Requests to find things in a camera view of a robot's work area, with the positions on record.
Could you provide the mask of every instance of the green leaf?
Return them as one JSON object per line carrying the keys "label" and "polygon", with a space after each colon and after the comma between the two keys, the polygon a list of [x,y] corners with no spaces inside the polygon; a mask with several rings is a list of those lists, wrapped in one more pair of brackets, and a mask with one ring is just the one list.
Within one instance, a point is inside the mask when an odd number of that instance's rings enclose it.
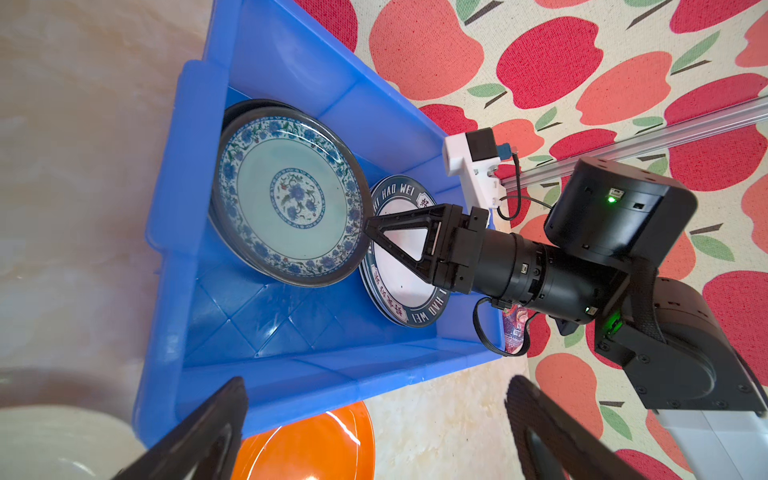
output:
{"label": "green leaf", "polygon": [[472,15],[478,3],[480,0],[456,0],[456,14],[462,22]]}
{"label": "green leaf", "polygon": [[473,97],[495,97],[496,95],[505,92],[506,88],[501,84],[482,84],[476,87],[467,88],[467,91]]}
{"label": "green leaf", "polygon": [[660,158],[650,164],[650,166],[646,169],[649,172],[656,174],[656,175],[664,175],[667,172],[667,168],[670,166],[669,160],[666,158]]}
{"label": "green leaf", "polygon": [[708,237],[707,235],[691,235],[690,241],[694,244],[694,247],[710,257],[715,257],[728,262],[736,261],[730,248],[716,238]]}
{"label": "green leaf", "polygon": [[563,338],[563,340],[565,341],[565,348],[576,345],[583,338],[584,338],[584,328],[579,326],[575,332]]}
{"label": "green leaf", "polygon": [[714,32],[709,37],[706,37],[704,40],[700,41],[699,43],[695,44],[691,49],[685,53],[683,53],[680,58],[677,59],[672,64],[671,72],[675,72],[680,70],[681,68],[684,68],[686,65],[689,65],[694,62],[697,58],[699,58],[701,55],[704,55],[704,52],[710,49],[712,45],[715,45],[715,42],[717,41],[717,37],[720,36],[720,31]]}
{"label": "green leaf", "polygon": [[610,425],[613,430],[619,432],[619,435],[628,440],[632,440],[632,432],[629,431],[629,425],[627,425],[624,419],[621,418],[621,415],[605,405],[600,406],[600,414],[603,415],[603,419],[605,419],[605,422]]}
{"label": "green leaf", "polygon": [[528,157],[528,159],[532,162],[540,164],[543,161],[552,160],[552,157],[550,155],[532,155]]}
{"label": "green leaf", "polygon": [[549,110],[546,111],[537,121],[536,125],[534,125],[535,130],[541,130],[542,128],[549,125],[553,120],[554,116],[558,114],[558,108],[552,107]]}
{"label": "green leaf", "polygon": [[638,127],[652,127],[654,125],[663,124],[664,119],[662,117],[642,117],[635,118],[632,123]]}
{"label": "green leaf", "polygon": [[658,2],[661,2],[661,0],[624,0],[624,3],[630,7],[650,7]]}
{"label": "green leaf", "polygon": [[544,200],[542,200],[542,202],[547,205],[554,205],[554,202],[558,201],[558,198],[560,198],[560,185],[549,189],[547,194],[544,195]]}

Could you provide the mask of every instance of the transparent plastic strip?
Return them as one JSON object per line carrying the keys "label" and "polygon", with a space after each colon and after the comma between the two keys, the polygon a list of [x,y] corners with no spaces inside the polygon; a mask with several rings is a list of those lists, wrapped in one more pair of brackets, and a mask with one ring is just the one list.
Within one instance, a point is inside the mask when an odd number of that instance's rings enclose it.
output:
{"label": "transparent plastic strip", "polygon": [[[768,120],[768,97],[724,108],[711,114],[702,115],[683,123],[650,132],[639,137],[628,138],[615,144],[584,152],[575,157],[565,158],[540,167],[528,169],[520,175],[520,186],[539,184],[547,180],[569,175],[574,170],[579,157],[599,157],[610,161],[637,157],[661,148],[675,147],[691,141],[722,134],[737,128],[754,125]],[[507,192],[517,190],[515,178],[502,180]]]}

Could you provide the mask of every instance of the floral plate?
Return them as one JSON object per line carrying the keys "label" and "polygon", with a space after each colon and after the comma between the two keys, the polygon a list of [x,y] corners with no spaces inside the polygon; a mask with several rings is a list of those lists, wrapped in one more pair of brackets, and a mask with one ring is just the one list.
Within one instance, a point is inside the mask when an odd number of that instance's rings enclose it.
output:
{"label": "floral plate", "polygon": [[[381,180],[372,191],[375,215],[397,214],[431,207],[435,199],[416,180],[394,175]],[[426,229],[393,230],[387,236],[412,257],[421,256]],[[360,264],[363,283],[385,316],[403,326],[432,325],[445,310],[451,293],[419,279],[395,257],[371,243]]]}
{"label": "floral plate", "polygon": [[224,128],[210,219],[253,268],[298,286],[336,283],[365,256],[371,214],[360,166],[318,121],[264,107]]}

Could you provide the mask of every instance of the orange plate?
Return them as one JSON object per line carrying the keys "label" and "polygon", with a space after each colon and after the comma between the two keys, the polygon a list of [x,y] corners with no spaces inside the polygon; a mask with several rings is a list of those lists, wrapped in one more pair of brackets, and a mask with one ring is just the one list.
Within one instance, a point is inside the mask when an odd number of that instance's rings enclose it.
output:
{"label": "orange plate", "polygon": [[363,402],[243,442],[232,480],[372,480],[376,443]]}

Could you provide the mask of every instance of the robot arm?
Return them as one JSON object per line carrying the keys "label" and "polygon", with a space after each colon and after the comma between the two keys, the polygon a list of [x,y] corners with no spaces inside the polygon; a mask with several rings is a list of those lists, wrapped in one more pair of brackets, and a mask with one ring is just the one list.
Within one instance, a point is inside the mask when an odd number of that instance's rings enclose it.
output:
{"label": "robot arm", "polygon": [[[698,478],[764,478],[762,387],[703,297],[656,278],[696,197],[674,179],[583,157],[545,221],[554,246],[536,243],[485,228],[498,202],[489,180],[501,161],[489,156],[495,150],[490,129],[445,139],[446,171],[462,179],[469,215],[437,205],[372,217],[366,234],[424,281],[483,293],[497,308],[520,303],[546,313],[561,334],[595,321],[596,352],[621,365]],[[384,235],[408,228],[428,231],[419,260]]]}

